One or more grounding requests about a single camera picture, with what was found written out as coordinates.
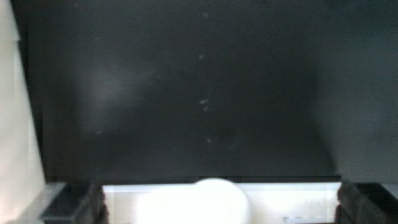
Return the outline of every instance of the dust speck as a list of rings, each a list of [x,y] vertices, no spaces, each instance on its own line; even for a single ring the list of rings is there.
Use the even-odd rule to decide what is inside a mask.
[[[201,104],[206,104],[208,101],[210,101],[210,99],[203,99],[203,100],[199,101],[199,103],[201,103]]]

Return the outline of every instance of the dark gray wall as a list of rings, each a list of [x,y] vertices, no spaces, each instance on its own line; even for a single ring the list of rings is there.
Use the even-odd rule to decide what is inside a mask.
[[[318,17],[309,42],[338,171],[398,182],[398,1],[346,1]]]
[[[398,180],[396,1],[14,3],[50,180]]]

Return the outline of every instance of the white object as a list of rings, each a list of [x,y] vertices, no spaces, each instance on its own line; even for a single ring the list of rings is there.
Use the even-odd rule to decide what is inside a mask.
[[[185,191],[153,193],[140,203],[142,224],[249,224],[251,203],[243,191],[227,180],[201,180]]]

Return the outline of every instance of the white wall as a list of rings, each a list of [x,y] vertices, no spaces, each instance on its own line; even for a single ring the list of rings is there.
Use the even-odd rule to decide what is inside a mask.
[[[44,188],[11,4],[0,0],[0,223]]]

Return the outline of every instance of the black panel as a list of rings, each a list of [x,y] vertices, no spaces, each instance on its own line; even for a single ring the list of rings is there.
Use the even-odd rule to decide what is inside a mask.
[[[28,1],[48,179],[334,177],[307,48],[325,3]]]

